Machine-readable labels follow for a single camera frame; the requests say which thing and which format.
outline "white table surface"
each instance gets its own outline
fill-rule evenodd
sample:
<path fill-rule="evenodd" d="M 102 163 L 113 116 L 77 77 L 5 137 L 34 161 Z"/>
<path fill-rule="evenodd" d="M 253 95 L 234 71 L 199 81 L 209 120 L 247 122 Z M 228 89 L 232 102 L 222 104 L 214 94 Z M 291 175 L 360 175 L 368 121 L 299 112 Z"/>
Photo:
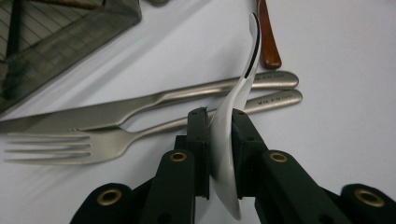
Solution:
<path fill-rule="evenodd" d="M 289 152 L 323 188 L 362 183 L 396 199 L 396 2 L 268 0 L 283 65 L 300 79 L 299 105 L 251 115 L 267 146 Z M 133 98 L 239 77 L 248 59 L 248 14 L 255 1 L 141 2 L 143 20 L 3 117 Z M 254 92 L 266 94 L 269 91 Z M 140 113 L 132 131 L 184 117 L 206 98 Z M 136 188 L 153 177 L 161 155 L 185 131 L 134 143 L 114 161 L 87 166 L 4 163 L 0 136 L 0 223 L 69 223 L 92 190 L 107 183 Z M 259 223 L 254 200 L 236 221 L 212 190 L 197 199 L 196 223 Z"/>

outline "knife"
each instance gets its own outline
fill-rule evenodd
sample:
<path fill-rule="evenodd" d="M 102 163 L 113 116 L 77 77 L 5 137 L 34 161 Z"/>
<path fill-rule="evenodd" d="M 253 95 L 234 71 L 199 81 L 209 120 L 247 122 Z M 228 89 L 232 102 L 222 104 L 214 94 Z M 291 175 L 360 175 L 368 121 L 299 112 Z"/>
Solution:
<path fill-rule="evenodd" d="M 227 93 L 237 80 L 238 77 L 235 77 L 171 91 L 161 91 L 134 99 L 4 120 L 0 121 L 0 133 L 86 131 L 120 126 L 133 114 L 144 109 Z M 257 74 L 252 88 L 291 90 L 298 85 L 298 82 L 297 76 L 293 73 L 272 71 Z"/>

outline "silver fork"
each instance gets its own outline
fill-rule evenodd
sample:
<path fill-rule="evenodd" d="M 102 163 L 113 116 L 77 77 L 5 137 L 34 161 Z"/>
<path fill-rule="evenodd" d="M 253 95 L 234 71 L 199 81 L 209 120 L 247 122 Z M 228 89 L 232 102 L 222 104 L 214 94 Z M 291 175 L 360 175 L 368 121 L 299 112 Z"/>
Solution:
<path fill-rule="evenodd" d="M 267 111 L 288 105 L 295 105 L 303 100 L 297 90 L 279 91 L 263 97 L 247 101 L 247 114 Z M 209 111 L 212 117 L 215 110 Z M 145 130 L 129 133 L 120 127 L 95 131 L 75 131 L 61 133 L 9 133 L 20 137 L 53 138 L 52 141 L 17 141 L 12 144 L 33 145 L 42 147 L 63 147 L 53 149 L 13 149 L 7 153 L 48 154 L 62 157 L 10 159 L 6 162 L 42 164 L 42 165 L 78 165 L 114 160 L 121 156 L 132 142 L 154 133 L 168 132 L 187 125 L 187 118 L 176 119 L 164 124 L 153 126 Z"/>

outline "spoon handle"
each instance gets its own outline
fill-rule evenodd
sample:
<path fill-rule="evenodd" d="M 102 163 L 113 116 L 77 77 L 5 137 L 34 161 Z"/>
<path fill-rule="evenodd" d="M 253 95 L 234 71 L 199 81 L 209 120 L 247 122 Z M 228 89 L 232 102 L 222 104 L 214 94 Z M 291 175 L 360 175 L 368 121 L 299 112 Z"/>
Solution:
<path fill-rule="evenodd" d="M 282 61 L 276 48 L 265 0 L 257 0 L 257 14 L 262 30 L 262 66 L 266 69 L 277 69 Z"/>

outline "knife handle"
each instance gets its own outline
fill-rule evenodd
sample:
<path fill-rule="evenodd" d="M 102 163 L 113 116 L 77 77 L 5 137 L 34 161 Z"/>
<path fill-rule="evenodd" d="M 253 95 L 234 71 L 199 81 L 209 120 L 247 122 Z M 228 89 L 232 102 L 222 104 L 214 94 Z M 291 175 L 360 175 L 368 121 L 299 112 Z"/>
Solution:
<path fill-rule="evenodd" d="M 192 98 L 228 93 L 238 80 L 239 77 L 234 77 L 176 90 L 161 91 L 156 93 L 155 96 L 149 95 L 146 97 L 154 97 L 156 99 L 155 105 L 168 105 Z M 257 74 L 252 89 L 290 90 L 294 89 L 298 83 L 299 79 L 293 73 L 286 71 L 271 71 Z"/>
<path fill-rule="evenodd" d="M 277 51 L 265 0 L 257 0 L 257 14 L 262 29 L 262 66 L 266 69 L 277 69 L 282 61 Z"/>
<path fill-rule="evenodd" d="M 244 112 L 248 115 L 279 109 L 289 105 L 297 105 L 303 100 L 303 95 L 297 90 L 279 91 L 262 97 L 248 100 Z M 216 109 L 207 111 L 208 120 L 212 120 Z M 177 130 L 187 125 L 187 118 L 175 119 L 163 124 L 159 124 L 139 132 L 141 137 L 155 133 L 169 132 Z"/>

